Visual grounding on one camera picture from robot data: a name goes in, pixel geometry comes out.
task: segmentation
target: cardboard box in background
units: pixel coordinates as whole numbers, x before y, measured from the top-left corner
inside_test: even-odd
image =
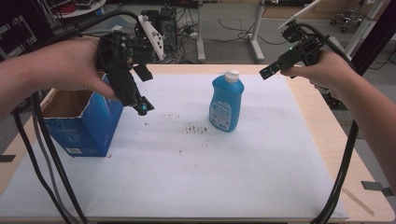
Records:
[[[120,119],[120,101],[92,91],[55,91],[41,107],[49,134],[73,157],[104,157]]]

